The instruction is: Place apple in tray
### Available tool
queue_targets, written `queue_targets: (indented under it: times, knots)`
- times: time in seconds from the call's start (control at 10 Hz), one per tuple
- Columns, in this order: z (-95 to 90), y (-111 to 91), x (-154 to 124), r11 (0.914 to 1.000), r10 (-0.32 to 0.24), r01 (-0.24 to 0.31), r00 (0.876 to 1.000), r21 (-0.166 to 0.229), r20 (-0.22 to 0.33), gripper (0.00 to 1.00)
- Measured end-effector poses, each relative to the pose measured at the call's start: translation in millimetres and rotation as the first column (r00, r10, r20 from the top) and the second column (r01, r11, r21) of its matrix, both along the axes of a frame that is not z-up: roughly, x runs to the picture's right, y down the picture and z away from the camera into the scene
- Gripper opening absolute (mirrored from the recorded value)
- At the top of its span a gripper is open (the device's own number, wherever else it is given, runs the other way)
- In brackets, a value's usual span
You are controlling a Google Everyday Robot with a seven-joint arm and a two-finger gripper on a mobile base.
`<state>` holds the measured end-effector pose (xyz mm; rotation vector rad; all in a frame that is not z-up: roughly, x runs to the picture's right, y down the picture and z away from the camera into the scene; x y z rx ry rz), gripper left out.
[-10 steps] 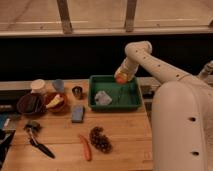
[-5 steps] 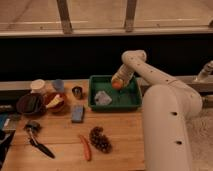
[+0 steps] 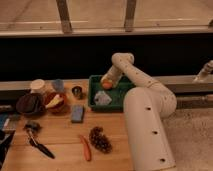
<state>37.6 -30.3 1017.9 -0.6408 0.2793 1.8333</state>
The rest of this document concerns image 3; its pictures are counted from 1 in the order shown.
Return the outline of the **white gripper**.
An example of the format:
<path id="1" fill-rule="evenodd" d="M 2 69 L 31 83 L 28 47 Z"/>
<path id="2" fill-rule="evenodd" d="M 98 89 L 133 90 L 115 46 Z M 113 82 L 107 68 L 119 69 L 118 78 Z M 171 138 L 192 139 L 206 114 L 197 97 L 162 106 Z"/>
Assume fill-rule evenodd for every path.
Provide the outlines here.
<path id="1" fill-rule="evenodd" d="M 123 76 L 123 72 L 115 67 L 114 65 L 108 70 L 107 74 L 103 75 L 101 78 L 101 84 L 105 82 L 110 82 L 110 80 L 114 83 L 113 88 L 118 87 L 119 81 Z"/>

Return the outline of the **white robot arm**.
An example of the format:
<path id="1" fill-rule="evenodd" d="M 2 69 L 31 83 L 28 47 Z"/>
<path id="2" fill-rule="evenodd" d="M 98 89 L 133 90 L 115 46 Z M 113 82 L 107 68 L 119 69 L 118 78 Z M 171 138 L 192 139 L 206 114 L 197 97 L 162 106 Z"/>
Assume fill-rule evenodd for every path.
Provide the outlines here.
<path id="1" fill-rule="evenodd" d="M 174 93 L 157 79 L 134 66 L 134 55 L 115 53 L 112 67 L 101 78 L 116 87 L 125 75 L 135 87 L 123 102 L 134 171 L 177 171 L 161 118 L 170 116 L 177 106 Z"/>

